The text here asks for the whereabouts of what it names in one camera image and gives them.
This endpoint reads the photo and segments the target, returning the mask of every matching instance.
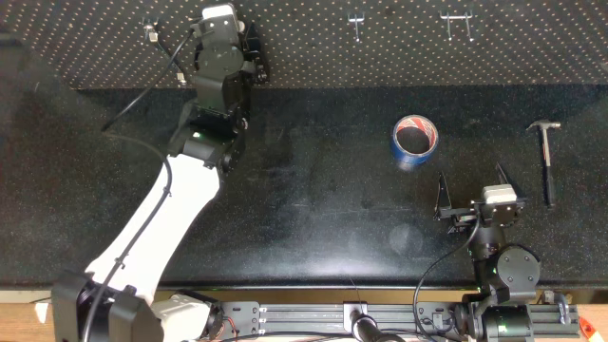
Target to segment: hammer head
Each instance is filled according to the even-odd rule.
[[[527,129],[530,129],[534,126],[538,126],[541,130],[545,130],[547,128],[560,128],[561,123],[553,123],[548,120],[538,120],[533,122]]]

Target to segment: pegboard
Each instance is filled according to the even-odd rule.
[[[145,87],[166,66],[143,45],[160,18],[173,50],[206,5],[193,0],[9,0],[0,20],[74,88]],[[240,0],[271,67],[268,87],[608,84],[605,0]],[[464,20],[439,12],[470,10]],[[349,14],[364,14],[361,42]],[[179,56],[192,75],[195,42]],[[159,87],[177,87],[168,74]]]

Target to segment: circular joint cover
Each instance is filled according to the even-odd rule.
[[[496,268],[492,272],[509,288],[529,288],[536,286],[539,281],[541,265],[530,252],[513,246],[498,256]]]
[[[199,71],[228,76],[243,67],[243,53],[229,44],[214,44],[199,54]]]

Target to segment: black tabletop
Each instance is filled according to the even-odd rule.
[[[137,91],[76,92],[15,72],[18,87],[0,89],[0,286],[46,287],[109,245],[161,164],[99,133]],[[153,91],[116,130],[165,147],[195,95]],[[339,287],[350,278],[359,287],[413,287],[465,239],[432,220],[438,173],[454,206],[466,206],[498,183],[496,162],[528,197],[507,238],[540,256],[540,284],[608,285],[608,87],[282,89],[256,90],[252,100],[246,153],[192,224],[161,287]],[[431,119],[440,138],[431,159],[406,173],[395,166],[390,132],[410,114]],[[539,134],[525,131],[538,119],[562,127],[549,132],[551,211]],[[445,261],[427,285],[472,287],[467,255]]]

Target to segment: hammer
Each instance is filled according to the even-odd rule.
[[[560,128],[561,123],[552,123],[548,120],[538,120],[533,122],[526,130],[538,126],[542,133],[542,155],[544,156],[544,187],[546,191],[547,205],[551,208],[555,206],[555,189],[553,176],[551,175],[551,155],[549,155],[549,141],[547,140],[547,128]]]

